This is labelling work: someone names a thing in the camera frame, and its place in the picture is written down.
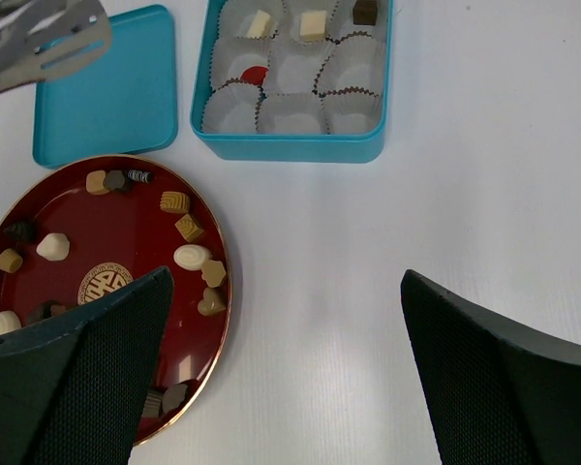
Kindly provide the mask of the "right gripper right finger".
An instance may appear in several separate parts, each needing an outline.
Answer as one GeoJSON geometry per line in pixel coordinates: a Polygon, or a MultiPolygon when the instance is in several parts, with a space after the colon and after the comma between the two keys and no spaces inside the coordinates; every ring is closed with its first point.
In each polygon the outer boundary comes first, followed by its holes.
{"type": "Polygon", "coordinates": [[[443,464],[581,464],[581,345],[411,269],[401,303],[443,464]]]}

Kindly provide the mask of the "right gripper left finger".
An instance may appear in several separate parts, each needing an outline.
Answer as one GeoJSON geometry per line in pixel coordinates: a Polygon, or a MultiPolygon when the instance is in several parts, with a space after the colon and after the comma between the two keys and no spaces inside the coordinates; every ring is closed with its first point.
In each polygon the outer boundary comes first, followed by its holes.
{"type": "Polygon", "coordinates": [[[161,266],[0,336],[0,464],[125,464],[173,296],[161,266]]]}

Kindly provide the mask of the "red round chocolate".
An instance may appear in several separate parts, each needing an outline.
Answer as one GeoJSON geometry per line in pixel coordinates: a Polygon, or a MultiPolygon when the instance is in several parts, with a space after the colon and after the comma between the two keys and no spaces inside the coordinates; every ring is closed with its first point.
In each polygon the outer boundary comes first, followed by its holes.
{"type": "Polygon", "coordinates": [[[267,73],[268,68],[265,66],[252,66],[241,74],[240,80],[255,86],[262,86],[267,73]]]}

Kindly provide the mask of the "metal serving tongs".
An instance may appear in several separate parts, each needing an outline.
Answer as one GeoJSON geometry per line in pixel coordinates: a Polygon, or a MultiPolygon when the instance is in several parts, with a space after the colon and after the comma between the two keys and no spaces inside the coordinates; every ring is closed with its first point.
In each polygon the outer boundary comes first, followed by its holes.
{"type": "Polygon", "coordinates": [[[0,1],[0,94],[76,73],[111,43],[98,0],[0,1]]]}

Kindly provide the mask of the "white rectangular chocolate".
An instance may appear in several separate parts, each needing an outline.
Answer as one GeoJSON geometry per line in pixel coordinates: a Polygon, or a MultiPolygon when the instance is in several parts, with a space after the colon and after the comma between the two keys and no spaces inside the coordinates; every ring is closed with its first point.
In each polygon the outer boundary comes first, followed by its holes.
{"type": "Polygon", "coordinates": [[[271,24],[271,15],[263,10],[257,10],[247,32],[245,33],[245,37],[248,39],[264,38],[269,34],[271,24]]]}

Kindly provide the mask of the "white square chocolate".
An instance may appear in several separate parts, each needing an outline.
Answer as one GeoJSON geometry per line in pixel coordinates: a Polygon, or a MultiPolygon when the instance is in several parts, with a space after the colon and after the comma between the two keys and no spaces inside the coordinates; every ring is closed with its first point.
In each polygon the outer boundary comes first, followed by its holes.
{"type": "Polygon", "coordinates": [[[325,37],[327,11],[306,11],[301,14],[299,37],[303,42],[317,42],[325,37]]]}

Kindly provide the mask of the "dark square chocolate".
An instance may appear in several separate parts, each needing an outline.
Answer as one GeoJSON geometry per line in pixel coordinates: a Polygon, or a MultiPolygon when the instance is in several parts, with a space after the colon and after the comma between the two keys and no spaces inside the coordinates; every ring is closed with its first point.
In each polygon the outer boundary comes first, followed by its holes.
{"type": "Polygon", "coordinates": [[[352,7],[352,24],[357,26],[375,26],[379,18],[377,0],[356,0],[352,7]]]}

